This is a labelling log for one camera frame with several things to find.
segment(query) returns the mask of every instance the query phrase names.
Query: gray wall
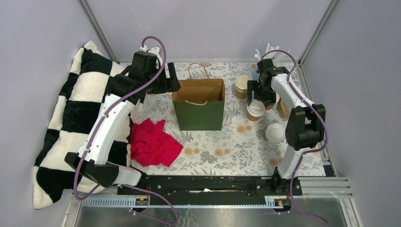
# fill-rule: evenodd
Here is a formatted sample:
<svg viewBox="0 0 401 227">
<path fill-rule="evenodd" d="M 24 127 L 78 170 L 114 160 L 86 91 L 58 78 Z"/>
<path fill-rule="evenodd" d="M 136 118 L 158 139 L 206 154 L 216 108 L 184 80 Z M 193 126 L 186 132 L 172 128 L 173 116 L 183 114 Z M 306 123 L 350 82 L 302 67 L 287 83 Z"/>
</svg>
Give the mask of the gray wall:
<svg viewBox="0 0 401 227">
<path fill-rule="evenodd" d="M 76 0 L 2 0 L 0 27 L 0 225 L 60 226 L 71 191 L 34 210 L 33 166 L 75 53 L 100 42 Z"/>
<path fill-rule="evenodd" d="M 165 42 L 169 61 L 237 61 L 256 60 L 255 48 L 264 53 L 267 42 L 299 58 L 330 0 L 88 2 L 121 61 L 131 61 L 147 35 Z"/>
<path fill-rule="evenodd" d="M 399 226 L 401 1 L 340 1 L 306 60 L 366 227 Z"/>
</svg>

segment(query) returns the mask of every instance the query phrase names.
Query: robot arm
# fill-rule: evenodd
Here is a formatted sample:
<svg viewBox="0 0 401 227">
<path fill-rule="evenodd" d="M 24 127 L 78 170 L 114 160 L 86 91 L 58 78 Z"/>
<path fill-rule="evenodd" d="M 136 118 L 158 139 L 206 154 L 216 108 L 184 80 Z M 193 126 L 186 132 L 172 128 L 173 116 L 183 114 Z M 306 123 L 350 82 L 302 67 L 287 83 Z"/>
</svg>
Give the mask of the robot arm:
<svg viewBox="0 0 401 227">
<path fill-rule="evenodd" d="M 80 173 L 103 187 L 109 187 L 112 184 L 128 184 L 135 186 L 141 178 L 141 172 L 133 168 L 127 168 L 107 161 L 111 145 L 121 127 L 122 122 L 131 113 L 131 118 L 136 119 L 139 112 L 140 100 L 145 98 L 146 94 L 161 94 L 177 91 L 180 88 L 173 63 L 168 64 L 169 77 L 166 76 L 166 70 L 163 69 L 160 76 L 144 90 L 119 102 L 105 116 L 106 110 L 121 97 L 129 94 L 131 91 L 142 86 L 154 77 L 159 70 L 157 66 L 157 57 L 159 48 L 152 48 L 149 51 L 139 51 L 134 54 L 132 65 L 128 66 L 121 74 L 114 76 L 106 88 L 107 95 L 105 103 L 100 111 L 94 127 L 88 135 L 88 138 L 78 149 L 77 153 L 69 152 L 65 161 L 75 170 L 78 163 L 88 150 Z M 92 134 L 95 136 L 89 149 L 88 143 Z"/>
<path fill-rule="evenodd" d="M 288 147 L 283 161 L 275 169 L 273 177 L 277 178 L 278 184 L 291 178 L 296 165 L 303 152 L 316 147 L 323 140 L 324 128 L 312 110 L 306 106 L 289 86 L 287 82 L 288 71 L 285 67 L 275 67 L 271 59 L 263 59 L 258 63 L 258 81 L 248 81 L 248 105 L 252 99 L 262 101 L 265 106 L 276 102 L 276 93 L 291 110 L 286 127 L 286 140 Z M 304 100 L 317 110 L 319 115 L 325 119 L 326 110 L 323 105 L 316 105 L 302 94 Z"/>
</svg>

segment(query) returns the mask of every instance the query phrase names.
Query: wire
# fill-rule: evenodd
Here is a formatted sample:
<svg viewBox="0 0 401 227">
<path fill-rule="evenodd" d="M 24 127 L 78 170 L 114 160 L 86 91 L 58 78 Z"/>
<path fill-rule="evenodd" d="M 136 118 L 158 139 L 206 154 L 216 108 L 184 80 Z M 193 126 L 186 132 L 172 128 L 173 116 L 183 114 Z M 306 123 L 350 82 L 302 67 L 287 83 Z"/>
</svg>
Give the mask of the wire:
<svg viewBox="0 0 401 227">
<path fill-rule="evenodd" d="M 290 79 L 291 79 L 291 73 L 294 71 L 294 69 L 295 69 L 295 67 L 296 67 L 296 61 L 295 61 L 294 57 L 291 56 L 291 54 L 289 54 L 289 53 L 286 52 L 286 51 L 283 51 L 283 50 L 273 50 L 273 51 L 269 51 L 269 52 L 265 53 L 265 54 L 261 57 L 261 59 L 263 59 L 267 54 L 272 53 L 272 52 L 281 52 L 281 53 L 285 53 L 285 54 L 288 55 L 288 57 L 290 57 L 291 60 L 293 61 L 294 65 L 292 66 L 291 70 L 288 72 L 288 75 L 287 75 L 287 83 L 288 83 L 288 85 L 291 87 L 291 89 L 293 90 L 293 92 L 296 94 L 296 96 L 298 96 L 298 98 L 300 98 L 300 99 L 302 100 L 302 102 L 303 102 L 306 106 L 308 106 L 308 107 L 312 110 L 312 112 L 316 115 L 316 117 L 317 117 L 317 118 L 319 119 L 319 121 L 322 123 L 323 128 L 324 128 L 324 133 L 325 133 L 325 135 L 326 135 L 326 140 L 325 140 L 325 142 L 324 142 L 324 144 L 323 144 L 323 146 L 322 146 L 321 148 L 316 149 L 316 150 L 313 150 L 313 149 L 312 149 L 312 150 L 304 151 L 304 152 L 301 153 L 301 157 L 299 158 L 298 163 L 296 164 L 295 169 L 294 169 L 294 172 L 292 173 L 292 176 L 291 176 L 290 188 L 289 188 L 291 200 L 292 200 L 292 203 L 294 204 L 295 208 L 299 211 L 300 214 L 304 215 L 305 218 L 307 218 L 307 219 L 310 220 L 311 222 L 316 223 L 316 224 L 318 224 L 318 225 L 328 226 L 328 225 L 329 225 L 329 222 L 328 222 L 325 218 L 323 218 L 322 216 L 320 216 L 320 215 L 318 215 L 318 214 L 315 214 L 315 213 L 311 213 L 311 212 L 307 212 L 307 211 L 302 211 L 302 210 L 298 207 L 298 204 L 295 202 L 295 200 L 294 200 L 294 195 L 293 195 L 293 193 L 292 193 L 292 184 L 293 184 L 293 182 L 294 182 L 295 174 L 296 174 L 296 171 L 298 170 L 299 166 L 301 165 L 302 160 L 304 159 L 304 155 L 305 155 L 305 154 L 308 154 L 308 153 L 312 153 L 312 152 L 321 151 L 321 150 L 325 149 L 326 146 L 327 146 L 327 144 L 329 143 L 329 134 L 328 134 L 328 131 L 327 131 L 327 126 L 326 126 L 326 123 L 324 122 L 323 118 L 320 116 L 320 114 L 312 107 L 312 105 L 311 105 L 310 103 L 308 103 L 308 102 L 305 100 L 305 97 L 302 96 L 302 95 L 295 89 L 295 86 L 294 86 L 294 85 L 292 84 L 292 82 L 290 81 Z M 318 222 L 318 221 L 316 221 L 316 220 L 313 220 L 313 219 L 311 219 L 309 216 L 318 217 L 318 218 L 320 218 L 321 220 L 323 220 L 324 223 Z"/>
<path fill-rule="evenodd" d="M 148 191 L 148 190 L 141 189 L 141 188 L 138 188 L 138 187 L 135 187 L 135 186 L 127 185 L 127 184 L 122 184 L 122 186 L 127 187 L 127 188 L 131 188 L 131 189 L 134 189 L 134 190 L 137 190 L 137 191 L 150 193 L 150 194 L 153 194 L 153 195 L 155 195 L 155 196 L 161 198 L 162 200 L 164 200 L 164 202 L 166 202 L 166 203 L 171 207 L 171 209 L 173 209 L 173 212 L 174 212 L 174 215 L 175 215 L 175 223 L 169 223 L 169 222 L 166 222 L 166 221 L 160 220 L 160 219 L 158 219 L 158 218 L 155 218 L 155 217 L 152 217 L 152 216 L 149 216 L 149 215 L 146 215 L 146 214 L 142 214 L 142 213 L 139 213 L 139 212 L 135 212 L 135 214 L 138 214 L 138 215 L 141 215 L 141 216 L 143 216 L 143 217 L 147 217 L 147 218 L 153 219 L 153 220 L 158 221 L 158 222 L 160 222 L 160 223 L 163 223 L 163 224 L 165 224 L 165 225 L 171 225 L 171 226 L 177 226 L 177 225 L 178 225 L 179 218 L 178 218 L 177 210 L 176 210 L 176 209 L 172 206 L 172 204 L 171 204 L 166 198 L 164 198 L 162 195 L 160 195 L 160 194 L 158 194 L 158 193 L 156 193 L 156 192 Z"/>
<path fill-rule="evenodd" d="M 158 38 L 156 38 L 156 37 L 154 37 L 154 36 L 147 36 L 147 37 L 145 37 L 145 38 L 142 40 L 142 47 L 144 46 L 145 41 L 148 40 L 148 39 L 154 39 L 154 40 L 156 40 L 156 41 L 158 41 L 158 42 L 160 43 L 160 45 L 161 45 L 161 47 L 162 47 L 162 49 L 163 49 L 163 55 L 164 55 L 164 56 L 163 56 L 163 63 L 162 63 L 161 66 L 159 67 L 159 71 L 157 71 L 156 75 L 155 75 L 152 79 L 150 79 L 147 83 L 145 83 L 145 84 L 142 85 L 141 87 L 135 89 L 134 91 L 132 91 L 132 92 L 126 94 L 125 96 L 121 97 L 121 98 L 118 99 L 116 102 L 114 102 L 114 103 L 105 111 L 104 116 L 103 116 L 102 118 L 100 118 L 99 122 L 98 122 L 97 125 L 95 126 L 95 129 L 93 130 L 93 133 L 92 133 L 92 135 L 91 135 L 91 137 L 89 138 L 89 141 L 88 141 L 88 143 L 87 143 L 86 150 L 85 150 L 84 153 L 82 154 L 82 157 L 81 157 L 81 159 L 80 159 L 79 162 L 78 162 L 77 169 L 75 170 L 73 189 L 74 189 L 74 196 L 75 196 L 75 198 L 76 198 L 77 200 L 79 200 L 79 201 L 82 201 L 82 200 L 86 199 L 87 197 L 89 197 L 89 196 L 100 186 L 100 184 L 96 185 L 96 186 L 95 186 L 92 190 L 90 190 L 90 192 L 88 192 L 88 194 L 86 194 L 84 197 L 79 197 L 79 196 L 78 196 L 77 187 L 78 187 L 79 172 L 80 172 L 80 170 L 81 170 L 81 167 L 82 167 L 82 164 L 83 164 L 83 162 L 84 162 L 84 160 L 85 160 L 85 157 L 86 157 L 87 153 L 89 152 L 89 149 L 90 149 L 90 147 L 91 147 L 91 145 L 92 145 L 92 142 L 93 142 L 93 140 L 95 139 L 95 136 L 96 136 L 97 132 L 99 131 L 99 128 L 100 128 L 100 126 L 102 125 L 103 121 L 105 120 L 106 116 L 110 113 L 110 111 L 111 111 L 117 104 L 119 104 L 120 102 L 126 100 L 128 97 L 130 97 L 130 96 L 132 96 L 132 95 L 138 93 L 139 91 L 143 90 L 144 88 L 146 88 L 147 86 L 149 86 L 151 83 L 153 83 L 153 81 L 155 81 L 155 80 L 158 78 L 158 76 L 162 73 L 162 71 L 163 71 L 163 69 L 164 69 L 164 67 L 165 67 L 167 55 L 166 55 L 166 48 L 164 47 L 164 44 L 162 43 L 162 41 L 161 41 L 160 39 L 158 39 Z M 168 204 L 170 207 L 172 207 L 172 209 L 173 209 L 173 211 L 174 211 L 174 213 L 175 213 L 175 217 L 176 217 L 177 219 L 176 219 L 176 223 L 171 224 L 171 223 L 164 222 L 164 221 L 162 221 L 162 220 L 160 220 L 160 219 L 157 219 L 157 218 L 155 218 L 155 217 L 152 217 L 152 216 L 148 216 L 148 215 L 140 214 L 140 213 L 138 213 L 138 214 L 140 214 L 140 215 L 142 215 L 142 216 L 145 216 L 145 217 L 147 217 L 147 218 L 151 218 L 151 219 L 153 219 L 153 220 L 159 221 L 159 222 L 161 222 L 161 223 L 167 224 L 167 225 L 174 225 L 174 226 L 176 226 L 176 225 L 178 224 L 178 215 L 177 215 L 177 211 L 174 209 L 174 207 L 171 205 L 171 203 L 170 203 L 169 201 L 167 201 L 163 196 L 161 196 L 161 195 L 159 195 L 159 194 L 157 194 L 157 193 L 155 193 L 155 192 L 143 190 L 143 189 L 140 189 L 140 188 L 137 188 L 137 187 L 133 187 L 133 186 L 127 185 L 127 184 L 124 184 L 124 186 L 125 186 L 125 187 L 129 187 L 129 188 L 132 188 L 132 189 L 135 189 L 135 190 L 138 190 L 138 191 L 142 191 L 142 192 L 145 191 L 145 192 L 148 192 L 148 193 L 151 193 L 151 194 L 154 194 L 154 195 L 160 197 L 160 198 L 163 199 L 165 202 L 167 202 L 167 204 Z"/>
<path fill-rule="evenodd" d="M 158 63 L 159 68 L 160 68 L 160 60 L 159 60 L 159 58 L 156 58 L 156 59 L 157 59 L 157 63 Z"/>
<path fill-rule="evenodd" d="M 152 187 L 149 185 L 149 186 L 146 186 L 146 190 L 149 190 L 149 191 L 152 191 Z M 146 199 L 148 200 L 148 202 L 149 202 L 149 193 L 146 193 Z"/>
<path fill-rule="evenodd" d="M 303 211 L 305 214 L 307 214 L 307 215 L 310 215 L 310 216 L 315 216 L 315 217 L 317 217 L 317 218 L 320 218 L 320 219 L 324 219 L 322 216 L 320 216 L 320 215 L 318 215 L 318 214 L 315 214 L 315 213 L 312 213 L 312 212 L 309 212 L 309 211 Z M 278 212 L 278 213 L 276 213 L 276 212 L 274 212 L 274 213 L 266 213 L 265 215 L 277 215 L 277 214 L 291 214 L 291 213 L 294 213 L 294 214 L 302 214 L 301 212 L 299 212 L 298 210 L 294 210 L 294 211 L 283 211 L 283 212 Z"/>
</svg>

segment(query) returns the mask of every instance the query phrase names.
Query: cup lid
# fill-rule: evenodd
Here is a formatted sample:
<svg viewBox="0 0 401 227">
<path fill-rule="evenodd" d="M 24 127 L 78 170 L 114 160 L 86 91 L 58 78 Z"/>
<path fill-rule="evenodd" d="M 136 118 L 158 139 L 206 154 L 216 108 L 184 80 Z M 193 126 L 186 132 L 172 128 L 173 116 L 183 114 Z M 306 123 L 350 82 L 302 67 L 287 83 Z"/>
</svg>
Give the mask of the cup lid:
<svg viewBox="0 0 401 227">
<path fill-rule="evenodd" d="M 265 135 L 269 142 L 280 143 L 285 137 L 285 131 L 280 124 L 274 123 L 267 126 Z"/>
<path fill-rule="evenodd" d="M 247 107 L 248 113 L 254 117 L 260 117 L 266 112 L 263 102 L 252 100 L 251 104 Z"/>
</svg>

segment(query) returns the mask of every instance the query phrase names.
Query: paper bag handle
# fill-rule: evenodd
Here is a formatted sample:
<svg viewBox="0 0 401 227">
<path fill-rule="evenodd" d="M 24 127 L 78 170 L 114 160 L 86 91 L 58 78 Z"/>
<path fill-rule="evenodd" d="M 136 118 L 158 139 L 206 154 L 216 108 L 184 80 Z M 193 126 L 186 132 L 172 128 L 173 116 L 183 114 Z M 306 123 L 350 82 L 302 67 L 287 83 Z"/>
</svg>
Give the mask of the paper bag handle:
<svg viewBox="0 0 401 227">
<path fill-rule="evenodd" d="M 191 77 L 191 73 L 190 73 L 190 71 L 189 71 L 189 68 L 191 67 L 191 65 L 193 65 L 193 64 L 198 64 L 198 65 L 201 65 L 202 67 L 203 67 L 203 69 L 205 70 L 205 74 L 206 74 L 206 76 L 208 77 L 208 79 L 210 79 L 210 77 L 209 77 L 209 74 L 208 74 L 208 72 L 206 71 L 206 67 L 202 64 L 202 63 L 198 63 L 198 62 L 195 62 L 195 63 L 191 63 L 191 64 L 189 64 L 188 65 L 188 74 L 189 74 L 189 78 L 191 78 L 192 79 L 192 77 Z"/>
<path fill-rule="evenodd" d="M 186 100 L 186 103 L 192 104 L 192 105 L 206 105 L 208 103 L 207 101 L 204 104 L 198 104 L 198 103 L 191 103 L 190 101 Z"/>
</svg>

